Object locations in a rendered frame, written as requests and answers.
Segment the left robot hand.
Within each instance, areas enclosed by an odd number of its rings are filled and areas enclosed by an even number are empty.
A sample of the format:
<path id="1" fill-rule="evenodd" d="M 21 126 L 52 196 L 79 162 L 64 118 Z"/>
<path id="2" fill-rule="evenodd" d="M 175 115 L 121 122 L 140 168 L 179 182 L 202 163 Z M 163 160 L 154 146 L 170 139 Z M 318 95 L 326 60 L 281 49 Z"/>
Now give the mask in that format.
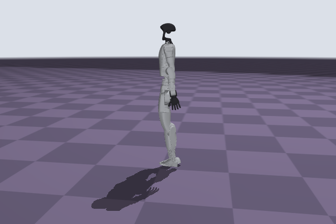
<path id="1" fill-rule="evenodd" d="M 176 92 L 176 90 L 175 90 L 175 92 Z M 180 104 L 179 104 L 179 100 L 178 100 L 178 98 L 176 97 L 177 96 L 177 93 L 176 93 L 176 95 L 173 95 L 173 96 L 171 96 L 171 93 L 170 93 L 170 97 L 171 97 L 171 99 L 170 99 L 170 102 L 169 102 L 169 107 L 170 107 L 170 104 L 172 105 L 172 110 L 173 110 L 173 106 L 174 106 L 174 109 L 176 110 L 176 107 L 177 107 L 177 109 L 178 109 L 178 105 L 179 105 L 179 108 L 181 108 L 181 106 L 180 106 Z M 177 105 L 178 104 L 178 105 Z M 176 105 L 176 107 L 175 107 L 175 105 Z"/>

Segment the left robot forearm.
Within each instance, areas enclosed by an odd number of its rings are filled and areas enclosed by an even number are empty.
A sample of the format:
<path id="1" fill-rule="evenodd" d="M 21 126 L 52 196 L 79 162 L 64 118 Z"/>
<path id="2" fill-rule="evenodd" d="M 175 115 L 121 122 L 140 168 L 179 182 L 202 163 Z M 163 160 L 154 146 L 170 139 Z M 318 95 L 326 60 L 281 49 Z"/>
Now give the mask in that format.
<path id="1" fill-rule="evenodd" d="M 173 95 L 176 95 L 176 92 L 175 92 L 175 72 L 174 72 L 174 69 L 172 67 L 169 67 L 167 69 L 167 72 L 168 72 L 168 84 L 169 85 L 169 89 L 170 89 L 170 93 L 171 93 L 171 96 Z"/>

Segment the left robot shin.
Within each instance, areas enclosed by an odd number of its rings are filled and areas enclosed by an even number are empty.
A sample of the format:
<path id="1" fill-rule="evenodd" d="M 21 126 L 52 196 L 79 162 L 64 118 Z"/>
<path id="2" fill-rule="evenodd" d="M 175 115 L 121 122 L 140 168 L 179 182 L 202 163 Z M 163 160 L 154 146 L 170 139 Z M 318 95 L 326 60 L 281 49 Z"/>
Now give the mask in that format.
<path id="1" fill-rule="evenodd" d="M 165 138 L 165 144 L 167 148 L 167 152 L 169 155 L 169 159 L 171 158 L 171 161 L 175 162 L 175 147 L 176 147 L 176 127 L 171 126 L 169 130 L 169 134 L 167 134 L 167 131 L 164 130 L 164 138 Z"/>

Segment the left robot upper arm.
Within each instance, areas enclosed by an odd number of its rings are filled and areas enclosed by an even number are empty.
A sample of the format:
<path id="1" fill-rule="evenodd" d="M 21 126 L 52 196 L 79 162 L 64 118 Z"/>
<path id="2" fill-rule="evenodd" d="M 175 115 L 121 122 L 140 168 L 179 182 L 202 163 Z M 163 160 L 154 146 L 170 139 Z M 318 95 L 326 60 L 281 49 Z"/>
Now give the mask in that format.
<path id="1" fill-rule="evenodd" d="M 166 45 L 163 47 L 165 57 L 166 57 L 166 62 L 169 67 L 172 67 L 175 71 L 175 66 L 174 66 L 174 58 L 173 58 L 173 46 L 172 45 Z M 168 68 L 169 68 L 168 67 Z M 165 70 L 165 73 L 168 75 L 167 69 Z"/>

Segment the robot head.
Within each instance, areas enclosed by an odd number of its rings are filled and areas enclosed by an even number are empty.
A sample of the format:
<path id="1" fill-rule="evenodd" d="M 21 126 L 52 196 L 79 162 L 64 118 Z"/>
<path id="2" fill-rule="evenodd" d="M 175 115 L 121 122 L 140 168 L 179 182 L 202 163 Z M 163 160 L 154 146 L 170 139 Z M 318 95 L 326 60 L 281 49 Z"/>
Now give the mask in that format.
<path id="1" fill-rule="evenodd" d="M 163 30 L 162 40 L 165 40 L 165 42 L 169 41 L 170 44 L 173 44 L 172 41 L 171 41 L 171 38 L 166 38 L 165 37 L 165 33 L 167 32 L 168 34 L 170 34 L 172 31 L 176 31 L 175 26 L 173 24 L 166 23 L 166 24 L 161 25 L 160 28 Z"/>

